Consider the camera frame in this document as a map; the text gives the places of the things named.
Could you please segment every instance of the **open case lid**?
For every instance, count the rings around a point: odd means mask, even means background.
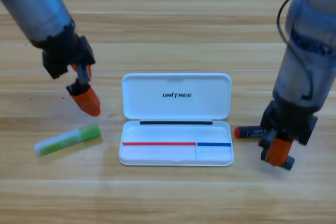
[[[152,121],[205,121],[230,113],[224,73],[132,73],[122,79],[124,115]]]

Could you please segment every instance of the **wooden table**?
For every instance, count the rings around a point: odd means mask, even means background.
[[[1,6],[0,223],[336,223],[336,86],[308,145],[293,145],[290,172],[262,162],[257,140],[233,139],[224,168],[118,161],[129,72],[227,73],[231,130],[258,124],[284,54],[284,0],[64,1],[95,51],[102,113],[79,110],[65,89],[75,73],[52,80]],[[94,122],[102,140],[35,155],[35,143]]]

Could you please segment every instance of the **black marker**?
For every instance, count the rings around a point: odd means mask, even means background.
[[[266,130],[260,126],[237,127],[235,129],[236,138],[260,138]]]

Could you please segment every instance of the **glue stick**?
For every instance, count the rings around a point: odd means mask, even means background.
[[[98,124],[90,124],[39,142],[34,145],[34,150],[38,156],[43,156],[97,136],[100,136]]]

